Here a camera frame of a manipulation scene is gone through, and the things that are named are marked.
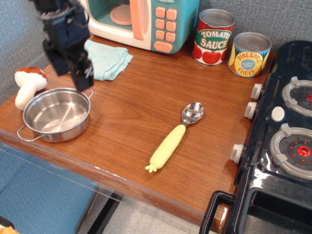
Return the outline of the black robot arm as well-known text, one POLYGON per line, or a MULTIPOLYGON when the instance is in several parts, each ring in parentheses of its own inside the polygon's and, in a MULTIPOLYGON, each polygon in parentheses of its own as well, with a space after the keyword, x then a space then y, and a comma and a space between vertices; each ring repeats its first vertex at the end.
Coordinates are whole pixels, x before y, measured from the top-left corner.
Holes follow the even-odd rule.
POLYGON ((43 49, 56 73, 70 73, 80 92, 94 85, 94 70, 84 46, 90 37, 83 6, 77 0, 35 0, 43 22, 43 49))

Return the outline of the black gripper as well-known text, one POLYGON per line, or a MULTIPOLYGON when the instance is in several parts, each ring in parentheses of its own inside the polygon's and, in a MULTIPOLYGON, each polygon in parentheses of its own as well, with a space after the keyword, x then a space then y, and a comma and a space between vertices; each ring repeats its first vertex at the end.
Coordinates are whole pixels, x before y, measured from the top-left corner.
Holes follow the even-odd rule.
POLYGON ((58 75, 71 72, 76 89, 94 85, 94 70, 84 44, 89 37, 85 17, 61 17, 44 21, 43 48, 58 75))

